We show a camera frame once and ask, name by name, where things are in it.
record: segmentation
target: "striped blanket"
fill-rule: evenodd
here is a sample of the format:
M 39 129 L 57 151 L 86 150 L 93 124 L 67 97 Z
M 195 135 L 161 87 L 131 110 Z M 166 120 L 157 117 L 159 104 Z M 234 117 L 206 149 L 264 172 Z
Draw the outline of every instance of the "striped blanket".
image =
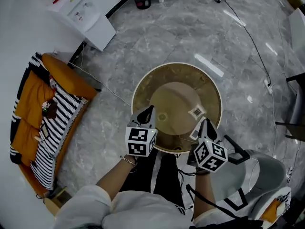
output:
M 15 110 L 19 102 L 24 83 L 26 82 L 30 71 L 32 70 L 45 83 L 50 85 L 49 72 L 43 65 L 41 59 L 42 55 L 40 53 L 35 53 L 35 55 L 32 56 L 21 81 L 11 122 L 11 144 L 14 140 L 20 122 L 20 117 L 15 115 Z M 59 84 L 57 84 L 55 98 L 57 100 L 56 118 L 48 119 L 43 117 L 41 127 L 46 126 L 48 135 L 45 136 L 45 132 L 43 132 L 40 127 L 39 131 L 41 141 L 38 145 L 35 161 L 31 161 L 30 164 L 35 177 L 48 190 L 53 190 L 56 158 L 63 147 L 66 136 L 68 135 L 75 118 L 78 116 L 81 109 L 87 104 L 86 99 L 68 94 Z M 19 154 L 11 146 L 10 158 L 13 163 L 21 164 L 21 154 Z

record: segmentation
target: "sofa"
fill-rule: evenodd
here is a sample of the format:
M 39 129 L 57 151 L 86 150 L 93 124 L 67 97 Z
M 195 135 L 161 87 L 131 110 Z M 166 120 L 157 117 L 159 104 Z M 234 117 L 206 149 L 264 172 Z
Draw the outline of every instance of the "sofa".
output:
M 96 94 L 64 62 L 49 54 L 32 56 L 14 105 L 10 159 L 19 165 L 37 197 L 45 198 L 54 190 L 69 142 Z M 50 101 L 56 103 L 52 118 L 42 108 Z

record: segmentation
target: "gray marble floor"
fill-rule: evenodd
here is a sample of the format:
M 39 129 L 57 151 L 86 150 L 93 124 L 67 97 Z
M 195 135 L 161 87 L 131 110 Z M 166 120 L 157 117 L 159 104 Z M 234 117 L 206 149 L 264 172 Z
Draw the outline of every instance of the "gray marble floor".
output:
M 224 2 L 165 0 L 160 4 L 152 0 L 149 9 L 139 10 L 129 0 L 110 18 L 117 31 L 115 37 L 103 52 L 85 47 L 82 68 L 130 103 L 137 83 L 153 67 L 165 62 L 200 67 L 213 78 L 222 96 L 219 129 L 242 148 L 272 155 L 288 170 L 294 166 L 301 145 L 289 183 L 295 193 L 304 176 L 305 145 L 286 139 L 285 129 L 279 127 L 276 131 L 274 125 L 274 120 L 284 121 L 289 116 L 295 100 L 285 75 L 304 72 L 291 46 L 287 16 L 293 9 L 286 0 L 227 2 L 246 24 L 270 73 L 274 104 L 263 85 L 266 74 L 254 45 Z M 216 75 L 195 58 L 196 54 L 221 69 L 224 76 Z M 80 65 L 81 57 L 74 63 Z M 75 132 L 59 173 L 59 184 L 67 186 L 73 195 L 109 171 L 125 152 L 125 127 L 130 116 L 130 107 L 102 88 Z M 183 166 L 186 158 L 181 156 L 178 164 Z M 252 175 L 255 164 L 255 160 L 246 164 L 245 191 L 255 183 L 259 171 L 256 166 Z M 193 180 L 187 177 L 184 183 L 193 184 Z M 190 203 L 186 192 L 183 198 Z

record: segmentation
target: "bracelet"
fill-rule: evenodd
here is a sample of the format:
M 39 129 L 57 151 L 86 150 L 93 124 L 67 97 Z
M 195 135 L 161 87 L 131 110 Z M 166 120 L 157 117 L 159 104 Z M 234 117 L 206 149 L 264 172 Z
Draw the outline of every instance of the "bracelet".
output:
M 128 162 L 129 164 L 133 165 L 133 167 L 135 167 L 135 164 L 133 162 L 131 162 L 130 160 L 126 159 L 125 157 L 123 157 L 122 155 L 120 156 L 120 158 L 122 160 L 125 160 L 126 162 Z

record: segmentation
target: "black pants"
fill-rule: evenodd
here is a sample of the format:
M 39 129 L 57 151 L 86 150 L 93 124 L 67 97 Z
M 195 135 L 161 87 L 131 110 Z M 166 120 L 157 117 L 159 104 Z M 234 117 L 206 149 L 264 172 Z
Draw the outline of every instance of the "black pants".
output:
M 151 192 L 153 166 L 157 153 L 158 150 L 154 148 L 148 157 L 138 158 L 136 172 L 129 173 L 120 192 Z M 175 155 L 166 154 L 163 156 L 153 193 L 159 194 L 166 200 L 184 208 Z

